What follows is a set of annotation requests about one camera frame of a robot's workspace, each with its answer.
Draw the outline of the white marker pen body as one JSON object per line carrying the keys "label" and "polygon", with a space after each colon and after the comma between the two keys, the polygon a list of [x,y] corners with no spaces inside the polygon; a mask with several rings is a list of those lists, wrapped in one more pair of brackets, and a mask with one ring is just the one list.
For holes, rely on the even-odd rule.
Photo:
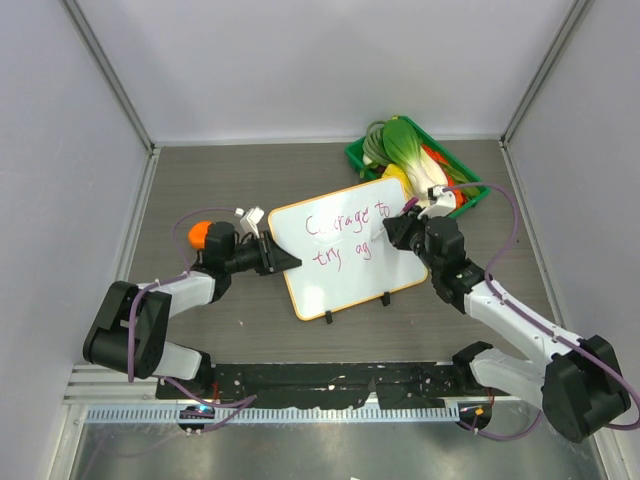
{"label": "white marker pen body", "polygon": [[383,233],[385,232],[384,228],[379,229],[377,232],[375,232],[373,234],[373,236],[371,237],[371,241],[374,241],[375,239],[377,239],[378,237],[380,237]]}

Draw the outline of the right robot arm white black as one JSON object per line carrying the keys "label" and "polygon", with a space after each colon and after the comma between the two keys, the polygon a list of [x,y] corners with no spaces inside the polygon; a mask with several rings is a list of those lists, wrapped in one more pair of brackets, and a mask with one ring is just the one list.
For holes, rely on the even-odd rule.
{"label": "right robot arm white black", "polygon": [[412,209],[383,222],[391,245],[415,254],[427,267],[437,295],[485,324],[516,347],[519,360],[482,342],[454,359],[451,380],[465,395],[488,387],[515,396],[545,416],[565,439],[580,443],[638,406],[612,345],[582,338],[545,319],[510,295],[465,251],[457,222]]}

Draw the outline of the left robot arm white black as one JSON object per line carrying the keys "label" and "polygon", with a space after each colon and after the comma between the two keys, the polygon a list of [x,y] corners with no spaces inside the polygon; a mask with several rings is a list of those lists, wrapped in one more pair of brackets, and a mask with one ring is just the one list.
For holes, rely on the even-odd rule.
{"label": "left robot arm white black", "polygon": [[186,272],[147,284],[112,283],[83,344],[87,362],[123,373],[129,380],[162,379],[193,399],[212,389],[215,369],[203,351],[167,340],[169,320],[221,299],[232,276],[260,276],[297,268],[269,231],[244,237],[229,222],[203,222],[190,231],[197,258]]}

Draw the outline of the magenta marker cap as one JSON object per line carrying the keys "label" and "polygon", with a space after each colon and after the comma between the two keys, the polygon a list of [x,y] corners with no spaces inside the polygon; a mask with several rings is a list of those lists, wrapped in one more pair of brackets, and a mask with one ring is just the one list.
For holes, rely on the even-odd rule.
{"label": "magenta marker cap", "polygon": [[418,203],[419,199],[416,197],[411,198],[402,208],[403,212],[407,212],[409,210],[411,210],[417,203]]}

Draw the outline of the orange framed whiteboard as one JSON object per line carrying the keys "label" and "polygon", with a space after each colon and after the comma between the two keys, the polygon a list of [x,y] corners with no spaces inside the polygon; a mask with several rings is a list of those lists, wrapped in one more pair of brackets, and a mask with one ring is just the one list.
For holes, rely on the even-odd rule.
{"label": "orange framed whiteboard", "polygon": [[302,260],[284,273],[299,320],[314,320],[327,310],[350,308],[427,279],[426,267],[413,253],[395,249],[383,234],[370,240],[406,202],[401,183],[385,178],[269,213],[275,242]]}

